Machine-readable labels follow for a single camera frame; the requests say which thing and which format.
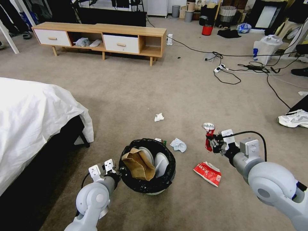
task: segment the white bedsheet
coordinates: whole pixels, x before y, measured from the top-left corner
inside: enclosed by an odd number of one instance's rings
[[[88,109],[59,86],[0,78],[0,195],[30,160],[73,117],[80,115],[83,134],[94,141]],[[75,144],[82,143],[80,137]]]

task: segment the black trash bag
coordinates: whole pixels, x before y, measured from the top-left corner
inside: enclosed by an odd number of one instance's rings
[[[153,177],[150,181],[139,180],[132,177],[130,170],[122,161],[122,156],[128,153],[132,148],[145,147],[147,148],[153,158],[157,153],[163,153],[168,161],[169,165],[166,168],[166,172],[164,175],[156,178]],[[121,174],[121,178],[123,182],[132,190],[139,193],[157,193],[169,187],[172,184],[172,180],[175,176],[175,158],[173,154],[167,149],[165,145],[161,142],[153,140],[153,139],[142,139],[142,140],[134,140],[130,143],[129,146],[126,146],[123,150],[120,160],[119,160],[119,172]]]

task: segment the crumpled tissue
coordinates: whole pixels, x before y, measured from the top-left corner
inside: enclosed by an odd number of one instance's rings
[[[156,114],[154,122],[164,120],[165,117],[163,117],[163,113]]]
[[[298,94],[300,96],[307,96],[308,95],[308,91],[299,91]]]
[[[174,151],[180,150],[181,152],[185,152],[187,148],[186,144],[178,138],[175,138],[175,140],[171,142],[170,146],[173,147]]]
[[[90,45],[90,41],[88,38],[80,38],[76,42],[74,42],[78,47],[87,47]]]

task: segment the drawer handle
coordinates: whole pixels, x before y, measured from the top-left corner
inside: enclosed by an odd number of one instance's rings
[[[123,43],[117,43],[117,45],[120,47],[126,47],[126,44],[123,44]]]
[[[48,37],[49,40],[58,40],[56,37]]]

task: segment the white cabinet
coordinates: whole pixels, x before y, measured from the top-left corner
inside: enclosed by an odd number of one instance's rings
[[[148,0],[148,15],[167,16],[168,0]]]

